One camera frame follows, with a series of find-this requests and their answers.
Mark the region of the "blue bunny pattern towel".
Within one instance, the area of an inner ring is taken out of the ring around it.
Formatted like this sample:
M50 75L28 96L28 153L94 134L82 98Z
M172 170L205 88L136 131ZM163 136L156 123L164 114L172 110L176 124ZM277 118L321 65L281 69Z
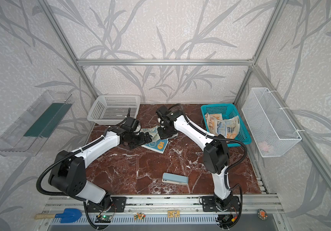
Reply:
M160 138L160 136L158 134L158 130L157 130L158 127L159 126L155 126L153 128L140 130L143 133L148 132L152 138L152 141L150 143L144 144L141 147L163 154L168 145L168 139Z

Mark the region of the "white perforated plastic basket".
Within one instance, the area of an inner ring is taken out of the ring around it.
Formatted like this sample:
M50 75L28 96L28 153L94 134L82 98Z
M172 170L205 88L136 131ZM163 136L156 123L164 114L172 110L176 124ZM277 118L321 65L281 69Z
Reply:
M98 125L116 125L128 116L137 118L141 98L138 95L101 95L93 103L87 120Z

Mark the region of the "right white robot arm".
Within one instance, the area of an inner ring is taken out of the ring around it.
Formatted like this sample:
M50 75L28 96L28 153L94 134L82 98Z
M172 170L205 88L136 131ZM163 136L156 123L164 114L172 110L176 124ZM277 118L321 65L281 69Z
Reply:
M194 141L203 151L204 166L213 178L216 208L219 211L235 208L238 212L241 212L242 192L240 192L240 197L233 195L233 190L237 187L241 189L241 186L236 184L231 187L228 173L247 157L246 145L241 141L208 133L186 116L181 104L169 108L163 105L156 110L156 114L160 123L157 130L161 139L172 138L178 132L181 132ZM244 150L243 157L233 164L229 163L229 143L237 143Z

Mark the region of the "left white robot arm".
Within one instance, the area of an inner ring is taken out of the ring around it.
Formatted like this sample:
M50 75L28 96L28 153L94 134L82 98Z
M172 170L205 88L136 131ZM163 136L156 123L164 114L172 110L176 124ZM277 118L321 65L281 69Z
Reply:
M105 152L119 145L129 150L152 142L148 132L141 132L139 121L127 116L116 126L108 127L96 140L71 152L59 152L54 163L38 177L36 189L44 195L69 196L102 208L112 204L111 195L105 189L89 182L87 167Z

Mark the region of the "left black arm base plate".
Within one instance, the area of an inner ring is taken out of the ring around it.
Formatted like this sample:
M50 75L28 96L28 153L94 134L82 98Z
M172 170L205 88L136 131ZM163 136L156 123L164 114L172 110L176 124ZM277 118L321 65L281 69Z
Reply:
M126 207L127 198L125 196L108 196L106 195L101 202L93 203L88 201L86 205L88 213L111 212L123 213Z

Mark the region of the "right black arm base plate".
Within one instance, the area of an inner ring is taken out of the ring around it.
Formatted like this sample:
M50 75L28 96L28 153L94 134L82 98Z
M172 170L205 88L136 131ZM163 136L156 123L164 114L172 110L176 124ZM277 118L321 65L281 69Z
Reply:
M219 208L214 196L201 196L199 202L203 207L203 212L239 212L241 208L241 202L238 196L229 196L227 204Z

